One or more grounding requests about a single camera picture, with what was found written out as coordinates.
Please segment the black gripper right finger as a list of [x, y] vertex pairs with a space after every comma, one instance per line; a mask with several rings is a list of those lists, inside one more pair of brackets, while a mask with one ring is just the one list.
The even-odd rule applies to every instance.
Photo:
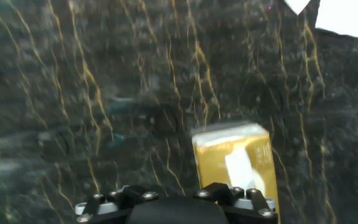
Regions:
[[217, 206], [227, 223], [278, 224], [275, 200], [264, 197], [257, 189], [245, 190], [212, 183], [197, 191], [193, 197]]

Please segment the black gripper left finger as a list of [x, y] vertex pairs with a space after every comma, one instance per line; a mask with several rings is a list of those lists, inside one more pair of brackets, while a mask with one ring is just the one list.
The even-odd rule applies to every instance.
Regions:
[[158, 200], [159, 194], [139, 185], [97, 193], [75, 205], [77, 223], [125, 223], [137, 205]]

